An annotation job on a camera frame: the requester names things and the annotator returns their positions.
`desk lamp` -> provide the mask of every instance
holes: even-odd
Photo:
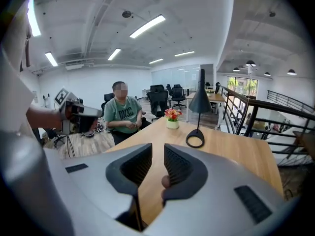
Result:
[[[205,144],[205,138],[201,130],[199,129],[200,116],[201,116],[201,113],[209,112],[212,110],[204,85],[205,85],[205,69],[200,69],[198,90],[189,105],[189,109],[191,111],[199,113],[197,129],[194,129],[193,131],[191,131],[186,137],[187,145],[192,148],[200,148]],[[198,146],[191,145],[188,142],[188,139],[190,137],[199,138],[201,140],[201,145],[198,145]]]

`potted flower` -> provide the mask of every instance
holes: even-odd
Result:
[[[182,115],[181,111],[176,109],[166,109],[165,116],[167,117],[166,127],[176,129],[179,127],[178,116]]]

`flower pot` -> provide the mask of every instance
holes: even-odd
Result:
[[[177,129],[179,127],[179,122],[178,121],[166,121],[166,127],[172,128],[172,129]]]

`lamp base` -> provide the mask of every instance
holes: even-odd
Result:
[[[199,138],[201,140],[201,145],[198,145],[198,146],[191,145],[188,142],[188,139],[190,137],[197,137],[197,138]],[[192,148],[200,148],[200,147],[202,147],[205,144],[205,138],[204,138],[201,130],[200,129],[194,129],[193,131],[191,131],[186,137],[186,143],[187,143],[188,146],[190,146]]]

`white ceiling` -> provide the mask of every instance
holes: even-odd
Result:
[[[270,17],[269,12],[276,13]],[[232,72],[249,59],[257,76],[275,74],[288,57],[307,50],[308,35],[295,11],[285,0],[251,0],[243,24],[218,72]]]
[[[194,57],[217,58],[224,34],[224,0],[34,0],[42,35],[30,39],[31,70],[52,69],[45,57],[52,52],[61,64],[74,60],[94,66],[149,69],[181,59],[174,54],[190,50]],[[132,17],[123,18],[125,10]],[[136,29],[162,14],[166,20],[136,39]],[[112,61],[110,54],[122,51]],[[156,59],[163,61],[149,65]]]

